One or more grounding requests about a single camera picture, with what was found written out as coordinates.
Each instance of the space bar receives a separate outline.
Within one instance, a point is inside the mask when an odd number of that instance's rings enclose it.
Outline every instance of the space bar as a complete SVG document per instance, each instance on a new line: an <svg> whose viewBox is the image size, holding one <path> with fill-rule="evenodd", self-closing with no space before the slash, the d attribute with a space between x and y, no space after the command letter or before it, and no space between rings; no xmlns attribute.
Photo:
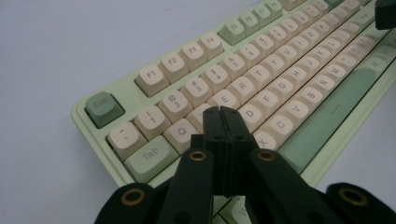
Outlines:
<svg viewBox="0 0 396 224"><path fill-rule="evenodd" d="M299 174L315 157L377 78L370 69L353 71L278 149Z"/></svg>

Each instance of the white background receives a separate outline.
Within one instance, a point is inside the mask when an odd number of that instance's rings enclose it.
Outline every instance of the white background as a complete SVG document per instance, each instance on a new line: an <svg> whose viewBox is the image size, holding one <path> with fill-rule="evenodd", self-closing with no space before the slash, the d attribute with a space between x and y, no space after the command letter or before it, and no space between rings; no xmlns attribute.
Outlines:
<svg viewBox="0 0 396 224"><path fill-rule="evenodd" d="M0 1L0 223L93 223L115 182L75 102L258 0ZM396 210L396 86L318 188L346 181Z"/></svg>

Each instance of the white table surface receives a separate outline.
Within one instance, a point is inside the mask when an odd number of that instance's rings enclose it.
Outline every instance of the white table surface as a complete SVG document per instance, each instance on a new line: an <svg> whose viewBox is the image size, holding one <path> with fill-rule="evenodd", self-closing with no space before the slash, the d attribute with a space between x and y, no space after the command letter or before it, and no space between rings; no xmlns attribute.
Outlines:
<svg viewBox="0 0 396 224"><path fill-rule="evenodd" d="M258 0L0 1L0 223L93 223L117 188L73 104ZM396 210L396 85L318 185Z"/></svg>

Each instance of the mounting hole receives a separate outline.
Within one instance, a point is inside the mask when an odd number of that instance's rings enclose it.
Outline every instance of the mounting hole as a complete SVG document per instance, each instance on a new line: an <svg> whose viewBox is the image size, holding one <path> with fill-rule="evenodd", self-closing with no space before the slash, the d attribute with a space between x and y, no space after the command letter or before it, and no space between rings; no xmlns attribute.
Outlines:
<svg viewBox="0 0 396 224"><path fill-rule="evenodd" d="M204 161L206 159L206 154L203 151L194 151L190 153L190 159L192 161Z"/></svg>
<svg viewBox="0 0 396 224"><path fill-rule="evenodd" d="M179 212L175 215L176 224L189 224L191 223L191 214L188 212Z"/></svg>
<svg viewBox="0 0 396 224"><path fill-rule="evenodd" d="M130 189L122 194L121 202L127 206L134 206L143 202L145 197L146 193L142 189Z"/></svg>
<svg viewBox="0 0 396 224"><path fill-rule="evenodd" d="M353 205L365 206L369 203L367 196L355 189L342 188L338 191L338 193L340 194L341 198L344 199L344 201L352 203Z"/></svg>
<svg viewBox="0 0 396 224"><path fill-rule="evenodd" d="M317 212L309 212L306 218L309 220L309 223L321 224L324 222L323 215Z"/></svg>
<svg viewBox="0 0 396 224"><path fill-rule="evenodd" d="M257 157L262 161L273 161L275 159L275 154L268 151L259 152Z"/></svg>

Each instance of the mechanical keyboard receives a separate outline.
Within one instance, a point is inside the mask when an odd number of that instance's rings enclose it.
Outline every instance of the mechanical keyboard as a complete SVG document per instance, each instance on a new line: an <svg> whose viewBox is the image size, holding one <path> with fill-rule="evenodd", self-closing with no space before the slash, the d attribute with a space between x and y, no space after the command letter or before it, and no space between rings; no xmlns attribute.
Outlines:
<svg viewBox="0 0 396 224"><path fill-rule="evenodd" d="M375 1L266 0L77 102L72 117L119 186L173 175L210 106L315 186L394 81L395 30ZM248 223L215 198L214 223Z"/></svg>

